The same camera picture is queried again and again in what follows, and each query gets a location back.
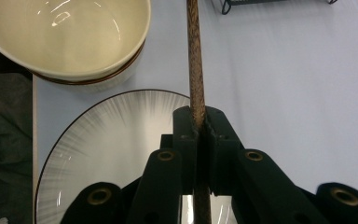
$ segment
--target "dark cloth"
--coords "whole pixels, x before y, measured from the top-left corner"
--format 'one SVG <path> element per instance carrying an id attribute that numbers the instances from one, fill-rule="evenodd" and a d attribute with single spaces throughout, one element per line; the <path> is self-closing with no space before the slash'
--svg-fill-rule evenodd
<path id="1" fill-rule="evenodd" d="M 32 223 L 32 82 L 0 74 L 0 218 Z"/>

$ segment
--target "white plate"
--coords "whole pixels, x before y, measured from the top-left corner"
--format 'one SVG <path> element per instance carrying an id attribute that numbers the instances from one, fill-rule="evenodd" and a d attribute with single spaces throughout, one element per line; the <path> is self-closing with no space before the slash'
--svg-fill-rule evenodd
<path id="1" fill-rule="evenodd" d="M 189 99 L 177 93 L 130 91 L 80 115 L 44 165 L 37 188 L 36 223 L 60 223 L 71 202 L 91 184 L 103 181 L 123 188 L 141 176 L 149 154 L 159 148 L 161 135 L 172 133 L 173 110 L 185 105 Z M 183 223 L 192 223 L 189 199 L 184 197 Z M 212 198 L 212 202 L 213 223 L 233 218 L 229 198 Z"/>

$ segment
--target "white table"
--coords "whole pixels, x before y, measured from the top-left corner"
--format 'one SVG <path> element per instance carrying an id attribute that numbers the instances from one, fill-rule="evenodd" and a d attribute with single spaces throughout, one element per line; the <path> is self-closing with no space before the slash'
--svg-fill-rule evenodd
<path id="1" fill-rule="evenodd" d="M 206 104 L 301 188 L 358 189 L 358 0 L 247 5 L 226 16 L 219 0 L 199 6 Z M 144 54 L 124 84 L 79 93 L 35 77 L 35 181 L 64 129 L 97 102 L 139 89 L 188 95 L 186 45 L 186 1 L 152 0 Z"/>

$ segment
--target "ceramic bowl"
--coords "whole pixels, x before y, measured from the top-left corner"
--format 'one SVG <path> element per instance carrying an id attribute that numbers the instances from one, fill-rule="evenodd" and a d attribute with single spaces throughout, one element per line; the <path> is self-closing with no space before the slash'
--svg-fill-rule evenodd
<path id="1" fill-rule="evenodd" d="M 45 77 L 106 77 L 145 42 L 150 0 L 0 1 L 0 51 Z"/>

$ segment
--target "bowl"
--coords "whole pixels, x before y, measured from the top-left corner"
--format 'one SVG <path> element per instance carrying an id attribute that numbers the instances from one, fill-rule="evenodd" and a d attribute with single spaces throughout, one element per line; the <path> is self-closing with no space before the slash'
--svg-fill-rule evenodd
<path id="1" fill-rule="evenodd" d="M 106 77 L 145 42 L 150 0 L 0 1 L 0 52 L 45 77 Z"/>

